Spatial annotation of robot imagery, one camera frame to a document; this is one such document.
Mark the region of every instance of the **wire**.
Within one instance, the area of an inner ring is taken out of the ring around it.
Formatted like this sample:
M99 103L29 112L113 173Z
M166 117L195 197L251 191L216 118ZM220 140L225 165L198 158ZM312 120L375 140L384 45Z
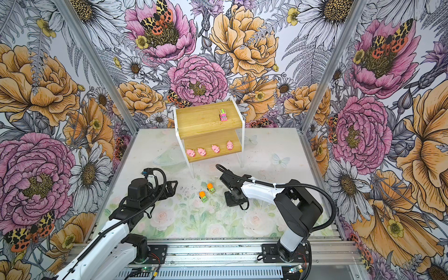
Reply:
M235 177L237 179L240 179L240 180L243 180L243 181L246 181L246 182L253 182L253 180L246 179L246 178L243 178L243 177L240 177L238 175L233 174L232 171L228 170L227 168L225 168L221 164L217 164L216 168L219 171L221 171L222 173L225 173L225 174L230 175L232 177ZM272 188L274 187L273 184L267 183L267 182L263 182L263 181L255 181L254 183L255 184L260 184L260 185L265 185L267 187L272 187ZM315 190L315 191L321 193L328 200L328 202L330 203L330 206L332 208L332 214L330 215L328 220L324 224L321 224L321 225L318 225L316 227L313 227L310 230L310 233L312 233L313 231L316 231L316 230L324 229L324 228L328 227L329 225L331 225L334 222L334 220L336 218L336 212L337 212L336 203L334 202L332 197L326 191L324 191L323 189L318 188L316 186L309 185L309 184L303 184L303 183L299 183L299 184L296 184L296 183L289 184L288 183L288 184L276 185L276 188L278 188L278 189L285 189L285 188L290 189L290 188L293 188L293 187L307 188L307 189Z

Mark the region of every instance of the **table surface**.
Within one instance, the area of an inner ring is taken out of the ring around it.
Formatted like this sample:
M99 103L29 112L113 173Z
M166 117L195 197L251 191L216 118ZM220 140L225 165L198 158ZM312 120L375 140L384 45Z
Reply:
M226 121L221 121L220 109L226 111ZM176 109L176 115L181 139L227 129L239 129L243 124L240 112L231 100Z
M208 239L208 238L255 238L280 237L286 223L275 205L250 199L250 207L227 207L221 183L221 172L215 167L222 164L237 175L250 174L262 181L286 183L290 179L315 185L300 139L294 128L246 129L245 165L240 167L235 154L193 163L193 179L186 166L182 150L176 140L174 129L141 129L118 175L106 207L98 220L95 234L108 220L120 200L127 195L129 183L142 177L147 167L159 167L169 181L177 180L176 194L159 201L152 212L138 223L133 233L148 239ZM212 183L216 192L210 194L207 184ZM208 201L199 199L204 190ZM310 190L322 204L318 192ZM317 224L328 219L324 212ZM313 236L331 236L326 228L312 233Z

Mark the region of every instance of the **fern leaf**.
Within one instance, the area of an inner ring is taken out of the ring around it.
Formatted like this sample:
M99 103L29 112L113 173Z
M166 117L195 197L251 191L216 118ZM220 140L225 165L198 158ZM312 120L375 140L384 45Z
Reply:
M2 0L0 9L2 10L0 14L0 40L12 47L12 44L16 41L15 37L24 33L23 27L26 22L24 9L19 5L18 0Z
M254 14L257 14L257 9L259 9L258 14L261 14L264 9L266 9L265 13L267 13L269 7L272 7L269 12L273 12L279 1L280 5L282 5L286 0L258 0L255 3Z
M89 82L89 61L87 60L87 56L82 54L82 65L84 66L84 75L86 76L86 80Z

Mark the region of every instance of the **floral wallpaper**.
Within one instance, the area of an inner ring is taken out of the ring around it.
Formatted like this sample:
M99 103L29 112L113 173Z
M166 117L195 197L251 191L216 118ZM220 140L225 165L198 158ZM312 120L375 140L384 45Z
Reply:
M367 7L306 135L369 277L448 279L448 1Z
M89 236L131 136L54 5L0 10L0 279L39 280Z

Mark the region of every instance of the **daisy center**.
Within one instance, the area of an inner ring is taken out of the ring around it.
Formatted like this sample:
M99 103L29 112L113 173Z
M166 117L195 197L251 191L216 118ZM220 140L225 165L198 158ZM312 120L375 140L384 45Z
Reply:
M84 172L82 173L82 183L86 186L92 185L95 181L96 168L93 163L86 164Z
M87 0L70 0L70 2L72 3L79 19L83 22L89 21L93 18L92 6L90 6Z
M356 193L356 185L353 182L352 178L348 175L342 175L340 179L340 183L342 185L342 189L348 195L354 195Z
M53 180L50 175L42 173L38 176L28 178L30 181L30 187L22 191L23 195L31 198L33 195L38 194L40 197L47 197L48 192L53 188Z
M193 90L193 94L196 96L204 95L206 90L199 81L197 81L195 84L190 83L190 89Z
M100 95L98 97L98 102L103 105L106 106L106 104L108 103L108 99L104 96L104 95Z
M283 93L289 91L289 86L288 86L288 85L281 85L280 88L279 88L279 90L280 90L280 93L283 94Z
M133 73L138 73L138 72L140 72L140 66L138 65L138 64L132 64L131 65L131 71L133 72Z
M345 138L350 148L358 147L360 139L358 138L359 131L353 128L353 125L349 127L349 135Z
M345 21L353 4L353 0L328 0L325 2L323 15L331 21Z
M162 46L164 44L176 45L179 39L179 31L175 28L174 23L170 22L163 28L162 34L154 35L152 32L146 32L145 36L150 47Z
M444 269L441 267L432 264L430 268L428 268L428 274L431 276L431 279L434 280L448 280L448 275Z

